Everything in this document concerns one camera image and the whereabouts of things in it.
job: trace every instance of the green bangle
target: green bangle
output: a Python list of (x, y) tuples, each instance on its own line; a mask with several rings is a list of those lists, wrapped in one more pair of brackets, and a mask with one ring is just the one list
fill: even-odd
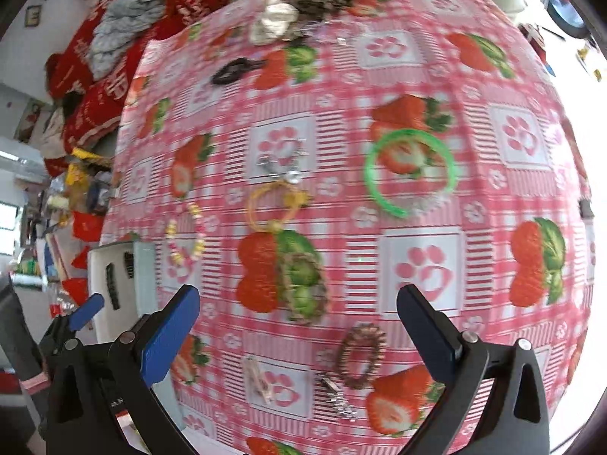
[(422, 203), (418, 203), (419, 207), (409, 210), (403, 209), (402, 207), (398, 207), (393, 203), (388, 202), (388, 200), (377, 189), (377, 183), (373, 177), (373, 168), (377, 161), (377, 156), (379, 156), (379, 153), (384, 148), (403, 140), (415, 140), (420, 144), (427, 145), (428, 147), (432, 148), (434, 152), (438, 153), (438, 155), (441, 156), (445, 161), (445, 168), (447, 169), (447, 185), (441, 192), (433, 194), (432, 199), (439, 202), (441, 196), (448, 195), (449, 193), (453, 192), (457, 186), (455, 159), (453, 159), (453, 155), (451, 154), (451, 151), (448, 149), (447, 145), (442, 143), (438, 138), (430, 133), (413, 129), (396, 130), (395, 132), (382, 136), (382, 138), (373, 144), (370, 152), (366, 155), (364, 171), (366, 189), (368, 189), (371, 197), (382, 209), (394, 217), (399, 217), (401, 219), (411, 216), (412, 212), (413, 215), (424, 213), (429, 210), (430, 207), (424, 206)]

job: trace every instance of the green plastic ring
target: green plastic ring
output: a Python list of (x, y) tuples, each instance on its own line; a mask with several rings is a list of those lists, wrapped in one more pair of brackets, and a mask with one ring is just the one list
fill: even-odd
[(396, 130), (395, 132), (382, 136), (382, 138), (373, 144), (373, 147), (366, 155), (364, 170), (365, 184), (369, 194), (377, 202), (377, 204), (387, 213), (400, 219), (409, 217), (411, 215), (410, 211), (389, 202), (379, 192), (377, 189), (377, 183), (375, 183), (375, 180), (373, 179), (373, 167), (377, 162), (377, 156), (379, 156), (379, 153), (384, 148), (403, 140), (415, 140), (420, 144), (427, 145), (444, 159), (445, 168), (447, 169), (447, 186), (445, 186), (441, 193), (452, 193), (458, 183), (456, 175), (457, 168), (455, 166), (453, 154), (451, 154), (451, 151), (448, 149), (447, 145), (442, 143), (435, 136), (431, 135), (430, 133), (422, 132), (421, 130), (413, 129)]

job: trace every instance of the brown beaded bracelet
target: brown beaded bracelet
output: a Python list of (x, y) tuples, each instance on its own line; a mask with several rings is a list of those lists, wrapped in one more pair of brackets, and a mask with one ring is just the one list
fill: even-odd
[[(289, 273), (290, 268), (293, 264), (302, 260), (311, 265), (315, 271), (317, 271), (320, 279), (317, 284), (311, 286), (318, 289), (318, 293), (315, 295), (314, 300), (316, 302), (316, 308), (311, 316), (303, 315), (303, 313), (297, 308), (295, 303), (296, 297), (294, 295), (295, 285), (291, 281), (291, 275)], [(282, 285), (285, 290), (286, 304), (291, 312), (291, 317), (298, 323), (303, 325), (312, 325), (318, 323), (323, 315), (327, 312), (329, 305), (329, 292), (327, 290), (327, 280), (325, 279), (325, 273), (320, 263), (312, 253), (285, 253), (280, 258), (280, 277), (282, 279)]]
[[(369, 356), (369, 363), (365, 372), (353, 377), (348, 372), (348, 361), (354, 346), (371, 344), (373, 350)], [(377, 325), (363, 323), (352, 327), (346, 334), (338, 350), (336, 370), (344, 385), (354, 390), (362, 390), (371, 383), (377, 374), (385, 356), (385, 332)]]

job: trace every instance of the white box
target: white box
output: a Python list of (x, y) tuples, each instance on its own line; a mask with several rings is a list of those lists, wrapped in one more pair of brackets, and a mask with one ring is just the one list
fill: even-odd
[[(126, 253), (133, 255), (132, 278), (124, 264)], [(113, 264), (114, 296), (110, 295), (106, 278), (110, 264)], [(89, 295), (94, 293), (101, 294), (105, 300), (105, 306), (93, 318), (99, 343), (114, 342), (143, 315), (158, 311), (156, 245), (144, 241), (122, 241), (90, 250)], [(173, 422), (183, 430), (185, 423), (177, 405), (170, 371), (164, 380), (152, 385), (152, 389)]]

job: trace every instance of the gray fabric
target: gray fabric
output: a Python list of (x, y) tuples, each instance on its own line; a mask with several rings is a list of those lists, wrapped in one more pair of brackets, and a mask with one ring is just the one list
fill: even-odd
[(165, 0), (112, 0), (93, 31), (90, 71), (95, 80), (110, 73), (139, 33), (149, 29), (165, 13)]

